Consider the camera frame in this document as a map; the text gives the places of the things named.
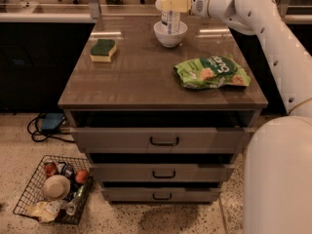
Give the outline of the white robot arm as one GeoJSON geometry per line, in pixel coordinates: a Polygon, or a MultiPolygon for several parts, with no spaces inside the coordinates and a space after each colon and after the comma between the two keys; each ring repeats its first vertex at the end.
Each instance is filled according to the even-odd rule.
{"type": "Polygon", "coordinates": [[[288,112],[262,125],[244,168],[243,234],[312,234],[312,57],[275,0],[157,0],[257,36],[288,112]]]}

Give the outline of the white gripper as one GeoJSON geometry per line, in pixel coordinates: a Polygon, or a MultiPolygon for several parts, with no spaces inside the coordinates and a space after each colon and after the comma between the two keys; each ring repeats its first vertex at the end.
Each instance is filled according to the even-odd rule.
{"type": "Polygon", "coordinates": [[[173,11],[187,13],[191,10],[193,15],[207,18],[209,16],[210,0],[157,0],[155,7],[159,11],[173,11]]]}

